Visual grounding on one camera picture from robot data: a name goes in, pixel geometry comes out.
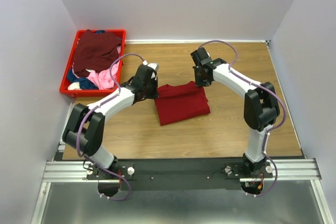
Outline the red t-shirt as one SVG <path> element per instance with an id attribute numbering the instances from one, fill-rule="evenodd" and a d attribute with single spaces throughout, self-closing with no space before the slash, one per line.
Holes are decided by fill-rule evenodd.
<path id="1" fill-rule="evenodd" d="M 198 87 L 194 81 L 179 86 L 165 84 L 157 90 L 159 97 L 154 103 L 161 126 L 211 112 L 204 88 Z"/>

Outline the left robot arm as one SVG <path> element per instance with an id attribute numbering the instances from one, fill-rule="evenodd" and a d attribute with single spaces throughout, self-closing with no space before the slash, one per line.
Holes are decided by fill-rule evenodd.
<path id="1" fill-rule="evenodd" d="M 62 140 L 95 163 L 104 179 L 118 172 L 118 159 L 102 145 L 105 123 L 121 110 L 146 99 L 158 97 L 158 63 L 140 65 L 134 77 L 107 97 L 73 107 Z"/>

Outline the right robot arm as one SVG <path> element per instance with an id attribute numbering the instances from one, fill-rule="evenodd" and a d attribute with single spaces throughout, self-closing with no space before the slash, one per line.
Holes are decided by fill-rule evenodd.
<path id="1" fill-rule="evenodd" d="M 270 82 L 255 82 L 240 75 L 225 60 L 212 59 L 203 47 L 193 51 L 191 57 L 198 87 L 208 87 L 215 81 L 244 99 L 244 120 L 249 128 L 249 141 L 240 172 L 246 177 L 255 177 L 265 166 L 269 132 L 280 114 L 274 86 Z"/>

